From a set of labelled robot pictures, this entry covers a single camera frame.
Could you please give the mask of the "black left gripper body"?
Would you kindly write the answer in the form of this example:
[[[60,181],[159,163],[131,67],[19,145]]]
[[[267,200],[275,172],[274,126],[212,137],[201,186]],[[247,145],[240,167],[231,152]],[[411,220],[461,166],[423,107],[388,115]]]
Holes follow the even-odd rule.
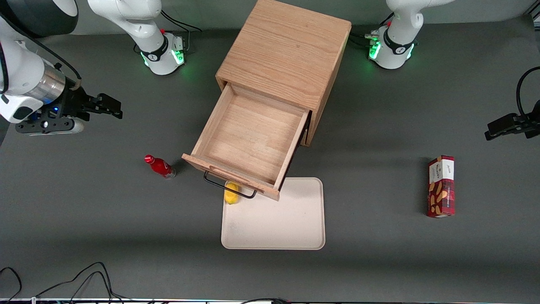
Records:
[[[521,114],[521,133],[525,134],[527,139],[534,138],[540,134],[540,100],[538,100],[532,111],[525,113],[521,101],[519,102],[519,113]]]

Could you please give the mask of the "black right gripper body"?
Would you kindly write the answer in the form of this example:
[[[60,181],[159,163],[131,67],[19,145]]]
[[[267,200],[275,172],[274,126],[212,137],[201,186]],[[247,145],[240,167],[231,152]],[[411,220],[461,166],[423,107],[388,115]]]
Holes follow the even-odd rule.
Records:
[[[73,84],[68,84],[55,100],[55,117],[75,117],[89,121],[89,114],[95,112],[96,105],[82,87],[73,90]]]

